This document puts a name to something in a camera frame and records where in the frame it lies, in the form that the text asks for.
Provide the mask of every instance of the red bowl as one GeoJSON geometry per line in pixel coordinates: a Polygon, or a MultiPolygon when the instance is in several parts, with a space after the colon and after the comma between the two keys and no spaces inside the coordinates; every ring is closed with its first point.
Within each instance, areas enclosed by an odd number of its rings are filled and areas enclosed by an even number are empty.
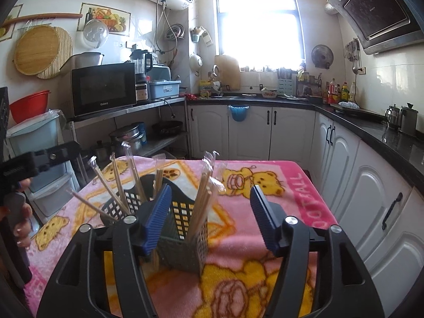
{"type": "Polygon", "coordinates": [[[46,112],[49,93],[48,90],[36,92],[11,103],[10,112],[16,124],[46,112]]]}

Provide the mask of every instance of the yellow bear print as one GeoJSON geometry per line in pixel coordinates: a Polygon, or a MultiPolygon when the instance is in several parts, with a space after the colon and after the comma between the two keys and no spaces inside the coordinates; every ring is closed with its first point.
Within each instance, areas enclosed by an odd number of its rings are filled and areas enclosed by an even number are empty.
{"type": "Polygon", "coordinates": [[[250,199],[250,189],[253,185],[259,185],[265,195],[282,196],[285,189],[278,181],[277,175],[274,172],[256,172],[253,173],[252,169],[243,167],[239,171],[224,170],[223,184],[226,192],[223,195],[238,196],[243,195],[250,199]]]}

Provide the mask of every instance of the white cabinet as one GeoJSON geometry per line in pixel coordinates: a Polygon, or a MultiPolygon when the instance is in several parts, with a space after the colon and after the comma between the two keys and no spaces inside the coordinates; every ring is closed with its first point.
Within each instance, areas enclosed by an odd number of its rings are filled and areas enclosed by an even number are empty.
{"type": "Polygon", "coordinates": [[[408,294],[424,266],[423,221],[424,201],[414,189],[392,228],[365,261],[386,317],[408,294]]]}
{"type": "Polygon", "coordinates": [[[315,111],[272,108],[271,148],[269,160],[295,161],[309,167],[315,111]]]}
{"type": "Polygon", "coordinates": [[[327,162],[328,148],[330,147],[328,137],[332,128],[332,122],[332,120],[320,113],[315,115],[309,172],[318,192],[321,192],[321,183],[327,162]]]}
{"type": "Polygon", "coordinates": [[[328,140],[328,156],[320,193],[334,214],[348,183],[360,139],[341,125],[333,123],[328,140]]]}
{"type": "Polygon", "coordinates": [[[251,106],[244,121],[236,122],[229,117],[230,160],[269,159],[271,111],[272,108],[251,106]]]}
{"type": "Polygon", "coordinates": [[[226,105],[191,105],[189,125],[192,156],[203,158],[204,151],[217,151],[220,160],[228,160],[228,114],[226,105]]]}
{"type": "Polygon", "coordinates": [[[352,174],[334,217],[364,261],[390,231],[410,192],[411,187],[397,171],[361,141],[352,174]],[[395,204],[383,231],[384,216],[400,192],[403,200],[395,204]]]}

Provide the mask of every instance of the window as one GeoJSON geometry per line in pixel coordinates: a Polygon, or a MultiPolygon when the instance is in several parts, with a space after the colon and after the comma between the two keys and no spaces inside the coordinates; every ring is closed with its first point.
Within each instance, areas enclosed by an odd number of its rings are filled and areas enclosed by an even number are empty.
{"type": "Polygon", "coordinates": [[[220,55],[240,67],[298,69],[304,58],[295,0],[217,0],[220,55]]]}

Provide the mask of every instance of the round wooden cutting board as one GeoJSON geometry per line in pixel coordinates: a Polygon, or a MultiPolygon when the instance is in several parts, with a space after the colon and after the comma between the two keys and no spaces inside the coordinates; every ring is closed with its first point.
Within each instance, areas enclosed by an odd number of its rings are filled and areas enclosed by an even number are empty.
{"type": "Polygon", "coordinates": [[[73,45],[71,35],[61,27],[55,26],[54,29],[59,37],[59,52],[49,67],[37,74],[37,77],[40,79],[51,79],[58,76],[62,66],[72,56],[73,45]]]}
{"type": "Polygon", "coordinates": [[[59,52],[59,37],[51,26],[40,25],[29,29],[18,41],[14,62],[24,75],[45,71],[59,52]]]}

